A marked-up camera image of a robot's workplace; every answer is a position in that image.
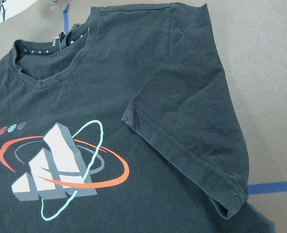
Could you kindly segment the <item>black printed t-shirt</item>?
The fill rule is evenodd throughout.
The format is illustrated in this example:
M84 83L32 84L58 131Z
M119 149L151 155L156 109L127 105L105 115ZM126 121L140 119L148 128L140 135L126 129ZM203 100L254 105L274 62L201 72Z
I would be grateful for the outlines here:
M273 233L206 5L93 7L0 60L0 233Z

